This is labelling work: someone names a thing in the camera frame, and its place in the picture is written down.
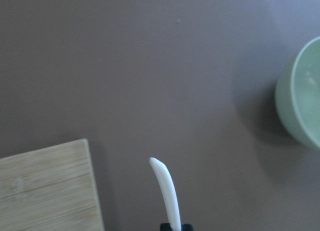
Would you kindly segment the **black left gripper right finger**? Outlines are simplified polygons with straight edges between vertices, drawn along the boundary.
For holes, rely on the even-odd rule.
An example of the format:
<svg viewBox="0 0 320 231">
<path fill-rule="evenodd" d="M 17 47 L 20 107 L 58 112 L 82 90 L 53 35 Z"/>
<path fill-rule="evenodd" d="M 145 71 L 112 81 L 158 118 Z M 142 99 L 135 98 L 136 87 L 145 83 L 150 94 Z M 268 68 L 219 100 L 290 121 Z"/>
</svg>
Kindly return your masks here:
<svg viewBox="0 0 320 231">
<path fill-rule="evenodd" d="M 181 231 L 193 231 L 193 225 L 190 223 L 183 223 L 181 225 Z"/>
</svg>

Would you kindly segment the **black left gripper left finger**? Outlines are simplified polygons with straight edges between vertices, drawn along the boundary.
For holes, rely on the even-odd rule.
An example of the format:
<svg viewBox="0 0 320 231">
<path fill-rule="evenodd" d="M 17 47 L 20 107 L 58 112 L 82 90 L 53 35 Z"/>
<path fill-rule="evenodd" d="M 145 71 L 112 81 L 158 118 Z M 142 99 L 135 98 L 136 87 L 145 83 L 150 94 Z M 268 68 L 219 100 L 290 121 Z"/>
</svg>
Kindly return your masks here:
<svg viewBox="0 0 320 231">
<path fill-rule="evenodd" d="M 159 226 L 160 231 L 172 231 L 170 223 L 161 223 Z"/>
</svg>

